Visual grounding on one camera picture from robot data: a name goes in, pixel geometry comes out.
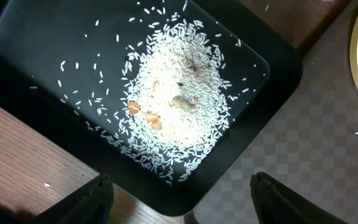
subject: white rice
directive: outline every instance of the white rice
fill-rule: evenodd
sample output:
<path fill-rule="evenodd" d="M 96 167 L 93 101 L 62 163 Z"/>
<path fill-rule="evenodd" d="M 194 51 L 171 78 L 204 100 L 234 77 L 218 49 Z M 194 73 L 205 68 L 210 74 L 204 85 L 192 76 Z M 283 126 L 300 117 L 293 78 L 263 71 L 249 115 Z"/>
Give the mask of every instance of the white rice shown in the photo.
<path fill-rule="evenodd" d="M 230 114 L 226 97 L 219 87 L 227 88 L 226 85 L 231 85 L 219 76 L 218 68 L 226 66 L 225 63 L 221 65 L 219 46 L 216 45 L 217 50 L 212 53 L 205 46 L 208 43 L 206 34 L 197 34 L 196 28 L 203 26 L 203 23 L 195 21 L 195 24 L 186 24 L 180 23 L 172 28 L 164 26 L 152 38 L 148 36 L 147 40 L 150 39 L 153 44 L 148 42 L 148 54 L 139 57 L 139 73 L 130 83 L 125 84 L 128 89 L 124 91 L 125 97 L 120 99 L 126 117 L 120 119 L 118 112 L 114 114 L 119 120 L 119 132 L 129 136 L 130 147 L 121 146 L 121 152 L 153 172 L 157 172 L 157 167 L 164 170 L 173 163 L 186 163 L 186 176 L 181 177 L 181 181 L 186 180 L 198 167 L 223 135 L 219 129 L 228 127 Z M 183 110 L 171 106 L 175 96 L 190 103 L 197 99 L 196 108 Z M 127 101 L 140 104 L 140 110 L 135 116 L 129 116 Z M 147 111 L 160 116 L 161 130 L 156 131 L 145 122 Z M 138 157 L 141 152 L 154 156 Z M 166 175 L 160 176 L 168 178 L 166 181 L 171 184 L 172 173 L 170 167 Z"/>
<path fill-rule="evenodd" d="M 185 9 L 186 9 L 186 6 L 187 6 L 187 1 L 185 1 L 185 5 L 183 6 L 183 12 L 185 11 Z"/>

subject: tiled floor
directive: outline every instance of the tiled floor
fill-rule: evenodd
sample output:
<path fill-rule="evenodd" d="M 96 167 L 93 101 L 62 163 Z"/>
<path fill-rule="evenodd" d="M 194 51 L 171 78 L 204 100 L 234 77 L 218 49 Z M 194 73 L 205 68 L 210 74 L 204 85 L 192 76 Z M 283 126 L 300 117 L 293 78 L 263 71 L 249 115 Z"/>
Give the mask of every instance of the tiled floor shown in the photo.
<path fill-rule="evenodd" d="M 317 206 L 358 224 L 358 91 L 342 17 L 303 60 L 298 89 L 196 207 L 200 223 L 259 223 L 251 175 L 264 171 Z"/>

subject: wooden table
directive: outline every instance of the wooden table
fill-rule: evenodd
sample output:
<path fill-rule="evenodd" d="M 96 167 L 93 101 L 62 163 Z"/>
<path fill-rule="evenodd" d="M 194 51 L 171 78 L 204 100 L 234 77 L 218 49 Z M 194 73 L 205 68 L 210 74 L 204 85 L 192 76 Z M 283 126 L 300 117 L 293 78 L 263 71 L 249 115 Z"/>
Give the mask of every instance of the wooden table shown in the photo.
<path fill-rule="evenodd" d="M 241 2 L 303 55 L 350 0 Z M 97 175 L 95 170 L 0 109 L 1 208 L 29 221 Z M 114 194 L 111 217 L 114 223 L 180 223 L 179 218 L 152 211 L 116 185 Z"/>
<path fill-rule="evenodd" d="M 0 108 L 0 209 L 29 222 L 97 175 Z M 178 217 L 158 214 L 116 185 L 111 214 L 112 223 L 180 223 Z"/>

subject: brown debris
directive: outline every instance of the brown debris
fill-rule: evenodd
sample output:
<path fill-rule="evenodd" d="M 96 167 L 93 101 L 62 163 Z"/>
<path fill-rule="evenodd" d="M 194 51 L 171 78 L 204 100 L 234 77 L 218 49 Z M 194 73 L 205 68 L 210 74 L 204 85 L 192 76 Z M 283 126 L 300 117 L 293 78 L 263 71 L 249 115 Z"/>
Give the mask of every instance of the brown debris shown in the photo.
<path fill-rule="evenodd" d="M 153 93 L 155 93 L 155 91 L 157 91 L 158 84 L 160 84 L 160 82 L 158 80 L 154 82 L 154 84 L 153 84 Z"/>
<path fill-rule="evenodd" d="M 194 65 L 194 61 L 188 57 L 186 57 L 186 61 L 190 64 L 189 68 L 193 69 L 195 72 L 197 71 L 196 66 Z"/>
<path fill-rule="evenodd" d="M 161 119 L 156 114 L 146 113 L 146 122 L 147 124 L 151 123 L 151 127 L 156 131 L 162 129 Z"/>
<path fill-rule="evenodd" d="M 140 105 L 135 102 L 128 102 L 128 110 L 131 115 L 135 115 L 140 110 Z"/>
<path fill-rule="evenodd" d="M 197 99 L 195 100 L 195 103 L 191 104 L 188 100 L 182 99 L 180 96 L 175 96 L 172 99 L 172 105 L 176 108 L 181 108 L 184 110 L 191 110 L 196 108 L 197 106 Z"/>

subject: black plastic tray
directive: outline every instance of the black plastic tray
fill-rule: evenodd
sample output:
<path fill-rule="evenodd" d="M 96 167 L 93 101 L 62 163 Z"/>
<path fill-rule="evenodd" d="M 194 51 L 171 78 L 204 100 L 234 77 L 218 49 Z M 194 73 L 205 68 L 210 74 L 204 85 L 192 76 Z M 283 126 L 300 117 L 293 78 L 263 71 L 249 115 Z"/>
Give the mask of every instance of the black plastic tray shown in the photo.
<path fill-rule="evenodd" d="M 240 2 L 197 1 L 209 15 L 190 1 L 184 13 L 181 11 L 184 1 L 144 1 L 141 6 L 136 2 L 10 1 L 0 18 L 3 71 L 0 73 L 0 106 L 94 169 L 109 173 L 117 185 L 156 211 L 179 216 L 189 212 L 203 198 L 295 91 L 301 78 L 300 59 L 293 48 Z M 105 104 L 110 110 L 121 110 L 118 99 L 123 97 L 125 83 L 117 80 L 125 63 L 125 46 L 144 40 L 150 33 L 147 24 L 158 20 L 164 24 L 165 19 L 157 12 L 145 16 L 143 11 L 145 7 L 162 8 L 163 5 L 167 9 L 166 16 L 177 11 L 181 19 L 204 22 L 203 32 L 221 47 L 226 57 L 227 65 L 221 76 L 234 84 L 225 94 L 251 88 L 235 103 L 228 101 L 236 122 L 213 151 L 188 180 L 172 186 L 89 132 L 83 121 L 93 121 L 112 134 L 117 124 L 110 129 L 105 120 L 98 120 L 92 115 L 95 111 L 85 106 L 81 107 L 85 117 L 75 116 L 76 100 L 70 100 L 71 104 L 67 105 L 59 102 L 69 90 L 82 90 L 81 94 L 86 95 L 75 97 L 83 100 L 95 89 L 99 90 L 96 96 L 106 97 L 106 88 L 110 88 L 109 103 Z M 128 23 L 130 17 L 136 17 L 137 21 Z M 94 22 L 98 19 L 100 23 L 96 27 Z M 115 41 L 117 33 L 119 43 Z M 217 33 L 223 37 L 214 38 Z M 237 37 L 243 41 L 241 48 L 235 46 Z M 64 77 L 60 71 L 62 60 L 67 61 Z M 79 70 L 75 70 L 75 62 L 80 63 Z M 99 69 L 93 70 L 95 62 L 105 76 L 102 85 L 98 83 Z M 243 77 L 247 77 L 246 85 L 241 82 Z M 59 88 L 57 79 L 67 87 Z M 39 89 L 29 89 L 33 85 Z"/>

